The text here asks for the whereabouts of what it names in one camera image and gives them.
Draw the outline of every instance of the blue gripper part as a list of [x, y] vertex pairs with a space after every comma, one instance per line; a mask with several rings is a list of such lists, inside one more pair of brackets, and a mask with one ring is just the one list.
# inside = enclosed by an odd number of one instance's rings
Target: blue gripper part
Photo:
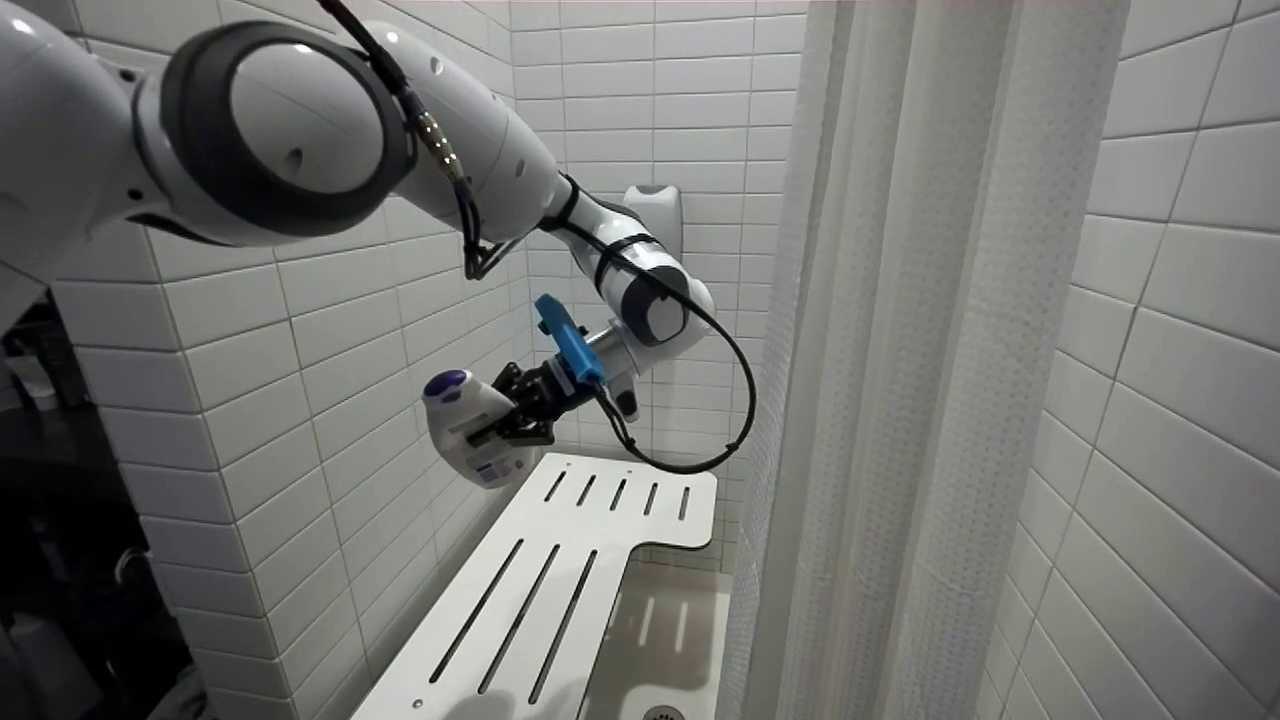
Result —
[[560, 362], [572, 376], [572, 382], [603, 386], [607, 373], [585, 341], [585, 331], [576, 329], [576, 318], [570, 317], [570, 309], [557, 297], [539, 297], [532, 309], [539, 317], [539, 331], [557, 341]]

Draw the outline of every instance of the grout line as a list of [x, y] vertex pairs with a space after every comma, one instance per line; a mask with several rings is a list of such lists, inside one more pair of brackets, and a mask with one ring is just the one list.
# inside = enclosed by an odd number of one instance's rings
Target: grout line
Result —
[[1044, 700], [1040, 700], [1040, 691], [1037, 691], [1032, 675], [1014, 668], [1007, 691], [1014, 691], [1014, 682], [1015, 682], [1015, 678], [1024, 678], [1024, 682], [1028, 682], [1032, 704], [1040, 709], [1040, 717], [1047, 717], [1047, 709], [1044, 709]]
[[1129, 575], [1135, 575], [1135, 585], [1192, 637], [1192, 645], [1201, 645], [1205, 656], [1209, 656], [1227, 678], [1236, 678], [1248, 700], [1255, 700], [1259, 709], [1268, 709], [1268, 696], [1255, 696], [1255, 688], [1196, 632], [1196, 624], [1187, 624], [1187, 616], [1185, 616], [1181, 607], [1171, 607], [1171, 605], [1160, 594], [1160, 587], [1155, 587], [1139, 566], [1134, 566], [1134, 561], [1129, 561], [1084, 510], [1075, 510], [1075, 514], [1081, 514], [1081, 523], [1117, 555], [1117, 564], [1120, 564]]
[[1187, 125], [1187, 126], [1147, 126], [1147, 131], [1120, 131], [1103, 136], [1114, 140], [1160, 140], [1160, 136], [1187, 136], [1187, 131], [1234, 131], [1234, 126], [1268, 126], [1280, 125], [1280, 114], [1244, 114], [1244, 118], [1215, 118], [1215, 125]]
[[1109, 462], [1117, 462], [1117, 470], [1129, 479], [1129, 485], [1135, 485], [1139, 489], [1139, 496], [1151, 496], [1151, 504], [1155, 506], [1166, 506], [1176, 523], [1187, 523], [1192, 527], [1192, 536], [1205, 536], [1205, 545], [1213, 547], [1213, 551], [1221, 551], [1227, 564], [1236, 564], [1240, 566], [1240, 575], [1248, 575], [1248, 580], [1255, 580], [1259, 587], [1268, 587], [1272, 594], [1280, 594], [1280, 587], [1268, 580], [1268, 575], [1259, 575], [1251, 564], [1244, 564], [1234, 547], [1223, 547], [1209, 527], [1201, 527], [1192, 514], [1185, 514], [1171, 498], [1166, 498], [1147, 479], [1139, 479], [1135, 470], [1129, 470], [1117, 457], [1109, 457], [1103, 448], [1097, 453], [1097, 457], [1103, 457]]
[[[303, 346], [299, 346], [296, 324], [291, 324], [296, 311], [291, 311], [291, 305], [290, 305], [286, 269], [279, 269], [279, 254], [275, 254], [275, 252], [272, 252], [272, 269], [275, 269], [279, 297], [286, 297], [286, 309], [290, 309], [291, 356], [296, 356], [296, 368], [303, 368]], [[327, 496], [327, 506], [322, 510], [322, 520], [327, 514], [327, 523], [334, 523], [336, 555], [340, 555], [340, 571], [346, 571], [346, 594], [351, 594], [351, 564], [350, 564], [346, 540], [340, 540], [340, 533], [336, 533], [336, 514], [334, 514], [334, 510], [336, 510], [336, 496], [334, 496], [334, 485], [327, 485], [327, 470], [326, 470], [326, 453], [322, 453], [322, 430], [318, 430], [318, 399], [311, 399], [303, 376], [299, 376], [299, 391], [303, 391], [303, 404], [308, 404], [308, 420], [303, 420], [303, 425], [308, 425], [308, 430], [311, 430], [318, 460], [322, 460], [318, 470], [322, 470], [322, 485], [326, 485], [326, 496]], [[367, 656], [367, 637], [364, 637], [364, 628], [360, 628], [360, 616], [358, 616], [351, 628], [358, 628], [358, 638], [360, 638], [360, 660], [364, 660], [360, 673], [364, 673], [373, 656]]]
[[1139, 58], [1139, 56], [1155, 56], [1155, 53], [1176, 48], [1176, 45], [1205, 41], [1205, 36], [1223, 32], [1223, 28], [1234, 28], [1234, 22], [1236, 22], [1236, 16], [1223, 18], [1223, 22], [1201, 28], [1201, 32], [1192, 32], [1192, 36], [1160, 41], [1160, 45], [1151, 45], [1151, 48], [1139, 48], [1139, 53], [1120, 56], [1120, 65]]
[[1075, 594], [1075, 605], [1084, 607], [1084, 616], [1097, 624], [1097, 632], [1103, 637], [1103, 645], [1120, 656], [1125, 668], [1134, 668], [1134, 675], [1151, 691], [1151, 700], [1166, 709], [1166, 717], [1176, 717], [1166, 696], [1155, 691], [1155, 682], [1147, 678], [1147, 673], [1129, 660], [1129, 651], [1117, 645], [1117, 637], [1109, 632], [1109, 624], [1084, 605], [1084, 594], [1072, 587], [1072, 580], [1065, 571], [1047, 571], [1047, 580], [1062, 575], [1062, 585]]
[[1097, 709], [1097, 700], [1089, 696], [1089, 688], [1081, 682], [1075, 668], [1065, 660], [1065, 651], [1056, 648], [1056, 638], [1044, 632], [1040, 616], [1032, 616], [1032, 628], [1028, 632], [1040, 632], [1044, 637], [1044, 648], [1068, 668], [1068, 682], [1075, 682], [1075, 691], [1084, 696], [1084, 704], [1094, 709], [1097, 720], [1103, 720], [1103, 713]]

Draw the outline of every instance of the white tile wall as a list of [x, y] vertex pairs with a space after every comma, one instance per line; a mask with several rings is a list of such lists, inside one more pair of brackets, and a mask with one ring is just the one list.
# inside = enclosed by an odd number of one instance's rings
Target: white tile wall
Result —
[[980, 717], [1280, 713], [1278, 16], [1134, 4]]
[[[334, 28], [311, 0], [39, 6], [136, 71], [227, 18]], [[514, 97], [508, 0], [358, 6], [411, 22]], [[585, 32], [579, 53], [599, 65], [654, 53], [654, 28]], [[550, 48], [560, 58], [560, 28], [523, 45]], [[290, 247], [119, 223], [65, 269], [56, 298], [220, 717], [350, 717], [502, 506], [504, 496], [454, 491], [415, 382], [425, 360], [498, 368], [530, 352], [508, 274], [523, 269], [464, 285], [458, 237], [404, 200]]]

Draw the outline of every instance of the shower curtain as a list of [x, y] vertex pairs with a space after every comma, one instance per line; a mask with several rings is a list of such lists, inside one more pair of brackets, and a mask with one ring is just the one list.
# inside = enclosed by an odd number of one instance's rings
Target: shower curtain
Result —
[[1125, 0], [817, 0], [726, 720], [973, 717]]

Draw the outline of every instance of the wall tile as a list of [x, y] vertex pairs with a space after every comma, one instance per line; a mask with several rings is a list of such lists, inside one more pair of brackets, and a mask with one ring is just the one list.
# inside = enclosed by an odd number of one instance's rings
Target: wall tile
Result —
[[388, 460], [397, 460], [411, 440], [420, 440], [428, 426], [415, 415], [415, 406], [392, 415], [375, 430], [360, 434], [334, 460], [326, 460], [326, 476], [334, 489], [334, 498], [350, 496], [358, 485], [364, 485], [373, 470], [380, 470]]
[[364, 223], [346, 229], [336, 237], [318, 237], [318, 241], [299, 241], [299, 245], [275, 245], [272, 254], [279, 265], [290, 258], [308, 258], [308, 254], [336, 254], [336, 252], [364, 252], [388, 241], [388, 211], [373, 211]]
[[1280, 16], [1234, 28], [1234, 45], [1213, 85], [1205, 125], [1244, 125], [1280, 114], [1280, 88], [1268, 74], [1280, 65]]
[[570, 88], [560, 65], [514, 68], [514, 78], [518, 78], [518, 98], [523, 98], [523, 97], [560, 97]]
[[279, 656], [296, 637], [303, 637], [326, 607], [350, 593], [346, 555], [334, 551], [308, 580], [299, 580], [272, 611], [272, 656]]
[[749, 118], [759, 126], [793, 126], [795, 118], [795, 92], [752, 92]]
[[236, 269], [266, 269], [275, 258], [272, 247], [220, 247], [220, 245], [193, 245], [185, 237], [147, 233], [162, 274], [189, 279], [189, 274], [215, 274]]
[[318, 415], [318, 440], [322, 457], [336, 457], [350, 442], [358, 442], [364, 430], [380, 426], [383, 420], [402, 415], [415, 391], [407, 386], [407, 376], [397, 373], [351, 399], [327, 406]]
[[1054, 561], [1044, 555], [1044, 547], [1024, 527], [1015, 527], [1007, 551], [1007, 580], [1022, 594], [1028, 594], [1028, 605], [1040, 605], [1047, 564]]
[[749, 16], [752, 12], [752, 0], [654, 0], [654, 16], [657, 18], [711, 18], [711, 16]]
[[1114, 376], [1120, 362], [1129, 318], [1134, 305], [1072, 286], [1062, 324], [1062, 346]]
[[1280, 0], [1244, 0], [1240, 18], [1280, 6]]
[[388, 545], [373, 564], [358, 566], [351, 593], [358, 593], [358, 611], [375, 607], [375, 598], [392, 587], [392, 580], [411, 566], [425, 545], [433, 545], [440, 527], [433, 523], [411, 523], [397, 545]]
[[272, 624], [262, 616], [189, 611], [185, 637], [195, 651], [275, 656]]
[[291, 688], [272, 660], [193, 648], [203, 688], [290, 700]]
[[119, 462], [215, 466], [215, 442], [200, 415], [99, 406]]
[[236, 523], [153, 520], [143, 527], [158, 564], [193, 564], [220, 571], [248, 566]]
[[564, 126], [654, 126], [654, 97], [564, 98]]
[[299, 476], [279, 496], [266, 498], [257, 510], [240, 520], [243, 555], [252, 564], [267, 561], [279, 545], [290, 545], [299, 527], [308, 527], [327, 506], [326, 476]]
[[336, 533], [351, 540], [388, 498], [397, 498], [428, 466], [428, 440], [415, 440], [388, 466], [334, 504]]
[[803, 16], [758, 16], [758, 53], [803, 53]]
[[749, 56], [752, 18], [657, 22], [657, 56]]
[[425, 514], [433, 504], [433, 489], [425, 479], [407, 479], [402, 496], [392, 496], [364, 527], [346, 540], [346, 555], [351, 566], [373, 564], [407, 523]]
[[1171, 221], [1280, 233], [1278, 184], [1280, 125], [1205, 131]]
[[793, 159], [793, 126], [749, 126], [749, 159]]
[[76, 352], [84, 382], [99, 406], [200, 412], [189, 360], [175, 352]]
[[340, 709], [360, 691], [360, 675], [351, 668], [364, 663], [364, 645], [358, 632], [350, 632], [322, 663], [318, 673], [296, 688], [299, 717], [350, 717], [351, 709]]
[[800, 88], [800, 56], [752, 56], [752, 88]]
[[1135, 298], [1155, 258], [1166, 223], [1084, 216], [1072, 279]]
[[564, 98], [560, 97], [523, 97], [523, 98], [518, 98], [518, 110], [535, 131], [560, 131], [564, 126]]
[[220, 470], [119, 462], [119, 476], [126, 476], [126, 485], [133, 491], [133, 504], [143, 514], [203, 520], [203, 523], [236, 520]]
[[654, 18], [654, 0], [560, 0], [560, 22], [579, 28], [617, 28], [617, 22], [649, 22]]
[[749, 125], [749, 97], [662, 97], [657, 125], [664, 126], [738, 126]]
[[1103, 404], [1109, 404], [1109, 378], [1097, 368], [1056, 352], [1054, 373], [1047, 373], [1044, 406], [1056, 420], [1065, 420], [1075, 434], [1094, 434], [1097, 425], [1103, 420]]
[[1201, 426], [1280, 462], [1278, 352], [1139, 311], [1120, 376]]
[[1081, 514], [1135, 575], [1236, 673], [1255, 696], [1280, 691], [1280, 594], [1143, 491], [1117, 462], [1097, 460]]
[[185, 344], [207, 344], [286, 318], [286, 290], [275, 269], [195, 274], [163, 285], [163, 290]]
[[262, 594], [248, 571], [215, 571], [189, 564], [153, 564], [173, 607], [203, 607], [227, 616], [262, 616]]
[[1015, 682], [1007, 688], [1007, 704], [1004, 704], [1007, 720], [1047, 720], [1037, 688], [1028, 682], [1028, 675], [1015, 675]]
[[1227, 32], [1196, 36], [1117, 68], [1103, 136], [1196, 126]]
[[1040, 628], [1065, 656], [1102, 717], [1167, 720], [1147, 678], [1129, 663], [1114, 637], [1089, 616], [1072, 585], [1054, 575]]
[[[530, 78], [518, 68], [518, 88], [543, 85], [550, 97], [560, 97], [560, 68], [557, 78]], [[654, 92], [654, 65], [564, 65], [564, 97], [645, 97]]]
[[1022, 520], [1024, 520], [1028, 536], [1037, 536], [1037, 545], [1044, 551], [1056, 551], [1056, 545], [1068, 533], [1072, 506], [1065, 504], [1065, 496], [1040, 470], [1032, 470]]
[[303, 533], [296, 533], [286, 547], [275, 547], [266, 564], [257, 564], [262, 605], [275, 607], [327, 555], [336, 555], [336, 527], [334, 527], [334, 514], [326, 510]]
[[657, 159], [740, 159], [749, 151], [743, 126], [671, 126], [657, 131]]
[[1147, 491], [1187, 514], [1205, 536], [1280, 587], [1280, 470], [1117, 386], [1102, 448]]
[[514, 32], [514, 58], [518, 65], [560, 65], [560, 28], [543, 32]]
[[212, 341], [189, 352], [189, 368], [203, 406], [257, 391], [296, 373], [290, 324], [267, 324], [243, 336]]
[[286, 376], [262, 391], [248, 391], [231, 404], [212, 406], [207, 434], [226, 462], [248, 457], [252, 448], [275, 440], [279, 430], [308, 420], [308, 397], [299, 376]]
[[1047, 717], [1102, 717], [1040, 624], [1032, 628], [1024, 673]]
[[340, 352], [326, 362], [311, 362], [303, 373], [303, 382], [308, 382], [308, 399], [311, 399], [311, 412], [327, 412], [334, 404], [364, 391], [367, 382], [380, 382], [388, 378], [392, 373], [404, 368], [404, 341], [402, 331], [388, 331], [380, 341], [367, 341], [351, 352]]
[[311, 425], [299, 425], [226, 466], [227, 498], [236, 514], [248, 514], [311, 466], [322, 466], [318, 434]]
[[402, 329], [397, 290], [360, 297], [322, 311], [291, 317], [296, 352], [303, 362], [322, 362], [346, 346]]
[[1280, 237], [1167, 229], [1147, 305], [1280, 346]]
[[1125, 656], [1143, 668], [1171, 717], [1264, 717], [1160, 594], [1081, 520], [1065, 540], [1062, 566]]
[[440, 344], [459, 341], [468, 329], [486, 329], [514, 309], [508, 297], [486, 290], [478, 298], [454, 305], [428, 318], [404, 329], [407, 360], [433, 356]]
[[564, 28], [564, 58], [645, 58], [654, 56], [654, 22]]
[[175, 346], [162, 285], [53, 285], [70, 336], [84, 346]]
[[564, 159], [572, 162], [645, 162], [654, 131], [564, 131]]
[[1135, 0], [1129, 6], [1120, 53], [1143, 53], [1167, 41], [1185, 41], [1209, 28], [1223, 28], [1236, 0]]
[[705, 92], [743, 92], [752, 88], [752, 65], [740, 56], [701, 56], [701, 58], [657, 58], [654, 88], [671, 97], [705, 97]]
[[291, 311], [311, 311], [326, 305], [358, 298], [397, 285], [397, 252], [364, 247], [364, 252], [334, 252], [318, 258], [279, 265], [286, 297]]
[[1103, 140], [1094, 168], [1094, 211], [1166, 221], [1192, 151], [1192, 131]]
[[318, 663], [358, 628], [351, 594], [340, 594], [322, 611], [322, 618], [291, 638], [291, 648], [279, 656], [286, 678], [296, 691]]

